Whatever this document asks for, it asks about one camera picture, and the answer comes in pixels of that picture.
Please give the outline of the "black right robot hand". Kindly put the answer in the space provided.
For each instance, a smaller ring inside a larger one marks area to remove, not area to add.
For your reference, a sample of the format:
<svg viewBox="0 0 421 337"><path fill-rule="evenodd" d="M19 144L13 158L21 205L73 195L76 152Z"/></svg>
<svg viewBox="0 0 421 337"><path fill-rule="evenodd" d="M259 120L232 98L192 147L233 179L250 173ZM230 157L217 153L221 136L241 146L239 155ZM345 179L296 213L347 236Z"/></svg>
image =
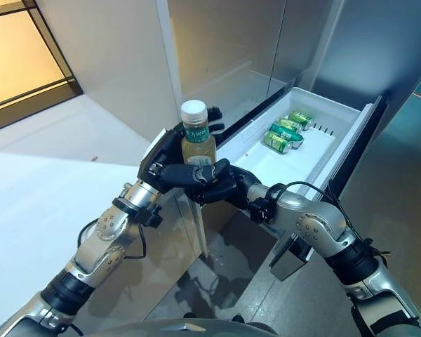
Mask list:
<svg viewBox="0 0 421 337"><path fill-rule="evenodd" d="M205 187L184 189L185 195L200 205L226 201L241 210L248 208L248 191L253 185L261 185L261 181L250 171L229 166L226 174Z"/></svg>

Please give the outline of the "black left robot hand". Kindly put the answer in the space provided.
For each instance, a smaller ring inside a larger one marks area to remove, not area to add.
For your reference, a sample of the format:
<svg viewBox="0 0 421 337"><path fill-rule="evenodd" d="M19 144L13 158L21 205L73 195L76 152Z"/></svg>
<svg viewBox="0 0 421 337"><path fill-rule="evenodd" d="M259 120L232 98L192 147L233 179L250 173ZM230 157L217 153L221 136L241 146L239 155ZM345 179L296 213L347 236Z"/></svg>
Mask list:
<svg viewBox="0 0 421 337"><path fill-rule="evenodd" d="M142 160L138 178L162 193L181 188L195 193L215 190L227 194L235 189L228 160L221 159L202 168L184 162L182 140L185 136L183 123L167 130Z"/></svg>

